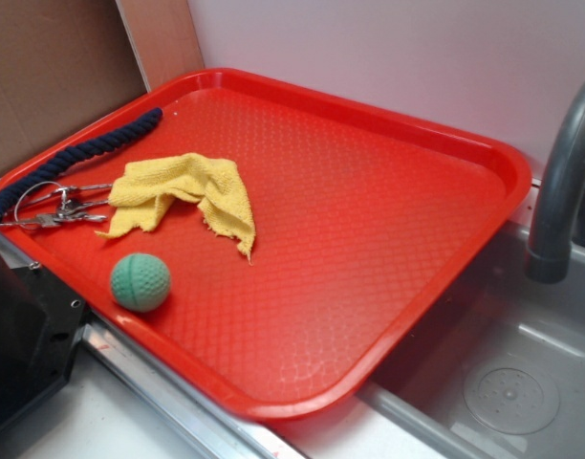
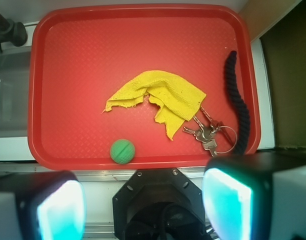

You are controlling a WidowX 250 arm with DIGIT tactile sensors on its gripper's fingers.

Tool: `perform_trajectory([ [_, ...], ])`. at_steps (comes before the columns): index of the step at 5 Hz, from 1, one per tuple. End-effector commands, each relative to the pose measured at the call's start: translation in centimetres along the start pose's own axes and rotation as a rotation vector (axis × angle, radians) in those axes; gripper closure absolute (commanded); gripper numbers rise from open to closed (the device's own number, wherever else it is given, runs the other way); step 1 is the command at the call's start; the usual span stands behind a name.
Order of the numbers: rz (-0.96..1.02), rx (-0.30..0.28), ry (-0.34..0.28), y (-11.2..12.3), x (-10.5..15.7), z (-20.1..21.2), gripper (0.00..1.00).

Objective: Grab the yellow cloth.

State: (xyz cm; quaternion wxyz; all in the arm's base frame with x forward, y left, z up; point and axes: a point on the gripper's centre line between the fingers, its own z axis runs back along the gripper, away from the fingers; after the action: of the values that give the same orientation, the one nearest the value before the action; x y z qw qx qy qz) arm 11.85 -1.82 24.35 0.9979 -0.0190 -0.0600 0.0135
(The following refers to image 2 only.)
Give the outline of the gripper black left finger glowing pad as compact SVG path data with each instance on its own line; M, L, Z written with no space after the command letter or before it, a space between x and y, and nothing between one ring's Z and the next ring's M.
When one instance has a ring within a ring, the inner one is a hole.
M0 176L0 240L81 240L83 185L70 171Z

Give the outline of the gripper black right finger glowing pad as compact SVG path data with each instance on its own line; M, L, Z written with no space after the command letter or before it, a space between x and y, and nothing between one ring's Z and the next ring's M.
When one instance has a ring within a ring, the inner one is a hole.
M306 240L306 153L212 158L201 190L221 240Z

